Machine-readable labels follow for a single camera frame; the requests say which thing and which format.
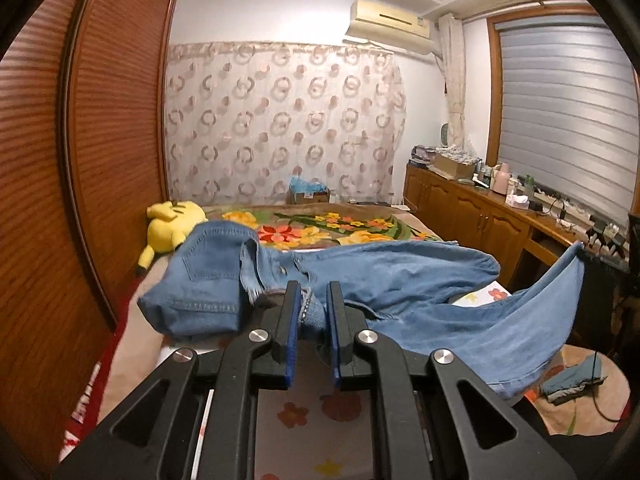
wardrobe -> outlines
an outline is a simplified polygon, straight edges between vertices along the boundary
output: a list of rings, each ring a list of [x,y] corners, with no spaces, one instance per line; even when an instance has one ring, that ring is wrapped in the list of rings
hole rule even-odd
[[[174,3],[43,0],[0,60],[0,424],[39,473],[168,197]]]

cardboard box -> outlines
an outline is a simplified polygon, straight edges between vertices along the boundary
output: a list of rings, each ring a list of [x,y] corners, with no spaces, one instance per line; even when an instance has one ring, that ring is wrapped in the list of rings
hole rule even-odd
[[[452,176],[453,179],[468,178],[471,180],[474,176],[475,164],[462,164],[451,160],[446,156],[436,153],[436,158],[433,161],[433,166],[444,173]]]
[[[322,202],[329,202],[329,193],[292,193],[289,191],[289,200],[287,200],[290,204],[318,204]]]

triangular cutout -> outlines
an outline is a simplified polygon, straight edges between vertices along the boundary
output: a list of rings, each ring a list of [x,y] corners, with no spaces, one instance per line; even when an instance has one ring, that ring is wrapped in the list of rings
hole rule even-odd
[[[458,383],[476,440],[482,449],[507,442],[516,437],[516,429],[468,381]]]
[[[111,433],[134,446],[146,447],[169,390],[168,380],[158,381],[113,427]]]

air conditioner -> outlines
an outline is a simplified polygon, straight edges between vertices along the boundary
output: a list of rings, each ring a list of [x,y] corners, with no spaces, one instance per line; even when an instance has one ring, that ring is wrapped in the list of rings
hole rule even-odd
[[[347,36],[363,38],[418,54],[430,54],[435,44],[429,39],[429,22],[405,10],[367,0],[351,6]]]

wooden countertop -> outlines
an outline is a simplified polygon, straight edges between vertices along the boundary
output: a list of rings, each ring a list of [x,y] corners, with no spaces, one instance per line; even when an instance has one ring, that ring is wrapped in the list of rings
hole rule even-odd
[[[447,180],[444,177],[440,176],[433,171],[429,171],[429,174],[435,178],[441,178],[442,180]],[[509,207],[504,203],[505,197],[499,193],[493,192],[489,189],[482,189],[476,186],[466,186],[465,184],[459,184],[455,180],[448,180],[448,183],[451,186],[455,186],[456,189],[461,189],[463,192],[466,191],[468,193],[473,193],[478,195],[480,198],[489,202],[493,206],[498,206],[501,210],[508,212],[509,214],[515,216],[516,218],[521,219],[527,224],[535,227],[539,231],[543,232],[547,236],[553,238],[554,240],[560,242],[567,247],[573,244],[575,241],[586,241],[583,237],[577,235],[572,231],[567,231],[566,229],[560,227],[556,223],[556,219],[551,216],[546,216],[540,213],[536,213],[530,209],[516,209],[513,207]]]

